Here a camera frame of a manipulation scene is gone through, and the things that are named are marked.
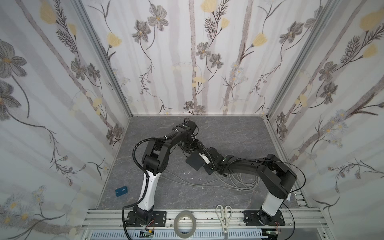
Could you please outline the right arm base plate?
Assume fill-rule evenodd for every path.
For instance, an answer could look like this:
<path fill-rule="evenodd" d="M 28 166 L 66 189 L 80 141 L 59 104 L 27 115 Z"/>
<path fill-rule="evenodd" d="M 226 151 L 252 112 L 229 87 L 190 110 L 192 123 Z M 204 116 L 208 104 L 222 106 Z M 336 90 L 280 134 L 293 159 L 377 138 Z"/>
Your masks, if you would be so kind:
<path fill-rule="evenodd" d="M 247 227 L 263 227 L 263 226 L 285 226 L 285 220 L 281 211 L 271 217 L 261 210 L 244 211 L 244 223 Z"/>

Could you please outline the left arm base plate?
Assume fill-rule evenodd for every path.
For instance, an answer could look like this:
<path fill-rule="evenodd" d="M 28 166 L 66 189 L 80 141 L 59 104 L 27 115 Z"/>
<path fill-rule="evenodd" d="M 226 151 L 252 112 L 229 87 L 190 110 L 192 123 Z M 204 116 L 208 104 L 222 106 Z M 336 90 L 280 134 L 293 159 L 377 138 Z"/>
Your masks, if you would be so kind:
<path fill-rule="evenodd" d="M 125 220 L 126 227 L 165 227 L 167 220 L 166 211 L 154 211 L 152 218 L 148 221 L 140 220 L 134 212 L 129 212 Z"/>

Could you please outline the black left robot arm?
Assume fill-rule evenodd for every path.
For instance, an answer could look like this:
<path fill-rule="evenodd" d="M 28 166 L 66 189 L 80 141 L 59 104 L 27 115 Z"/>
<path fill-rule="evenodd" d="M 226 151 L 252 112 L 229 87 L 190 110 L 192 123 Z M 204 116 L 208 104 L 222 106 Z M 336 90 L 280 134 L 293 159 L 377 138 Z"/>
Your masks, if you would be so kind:
<path fill-rule="evenodd" d="M 155 194 L 161 174 L 168 166 L 171 148 L 180 142 L 192 142 L 195 139 L 197 124 L 188 118 L 172 128 L 162 137 L 152 137 L 138 142 L 132 151 L 132 158 L 137 167 L 144 173 L 140 198 L 135 203 L 122 207 L 122 225 L 128 240 L 131 239 L 127 230 L 125 210 L 132 208 L 141 225 L 152 221 Z"/>

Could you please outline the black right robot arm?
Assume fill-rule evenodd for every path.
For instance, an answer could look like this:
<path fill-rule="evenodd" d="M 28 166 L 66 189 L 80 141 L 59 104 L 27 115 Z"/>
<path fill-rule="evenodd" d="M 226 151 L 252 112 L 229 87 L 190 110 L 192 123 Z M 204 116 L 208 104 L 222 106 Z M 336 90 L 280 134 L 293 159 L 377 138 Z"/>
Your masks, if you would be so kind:
<path fill-rule="evenodd" d="M 257 221 L 262 226 L 277 222 L 275 216 L 279 208 L 289 194 L 295 191 L 293 187 L 298 177 L 291 169 L 292 164 L 285 163 L 272 154 L 258 159 L 224 157 L 214 148 L 201 149 L 199 155 L 205 161 L 205 168 L 210 175 L 217 173 L 227 177 L 232 174 L 248 174 L 260 178 L 268 194 L 257 212 Z"/>

